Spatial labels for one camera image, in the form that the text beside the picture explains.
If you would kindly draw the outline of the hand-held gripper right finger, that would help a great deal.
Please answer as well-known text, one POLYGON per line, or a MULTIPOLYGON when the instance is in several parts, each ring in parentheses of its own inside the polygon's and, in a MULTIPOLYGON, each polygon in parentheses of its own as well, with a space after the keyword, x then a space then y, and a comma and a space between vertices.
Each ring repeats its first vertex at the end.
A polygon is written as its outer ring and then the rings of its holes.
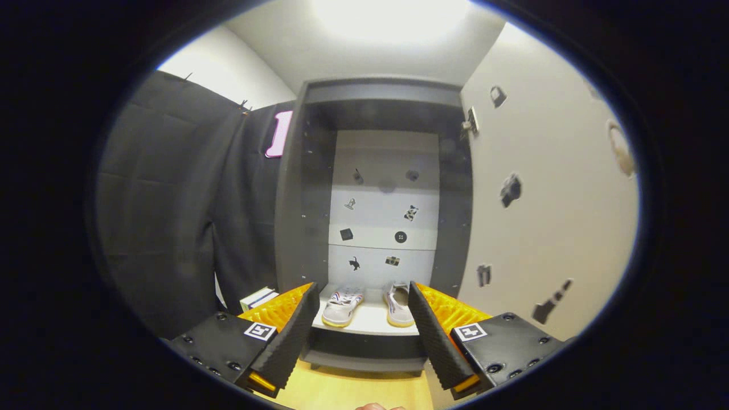
POLYGON ((441 387, 456 400, 523 376, 563 347, 517 314, 488 315, 417 282, 408 307, 441 387))

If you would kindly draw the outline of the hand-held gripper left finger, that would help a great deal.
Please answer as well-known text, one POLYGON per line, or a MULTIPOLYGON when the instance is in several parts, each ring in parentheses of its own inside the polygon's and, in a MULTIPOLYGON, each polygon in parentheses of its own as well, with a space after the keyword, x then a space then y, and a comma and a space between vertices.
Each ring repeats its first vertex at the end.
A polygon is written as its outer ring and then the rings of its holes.
POLYGON ((288 383, 319 308, 320 291, 310 282, 237 316, 216 312, 166 345, 217 378, 274 399, 288 383))

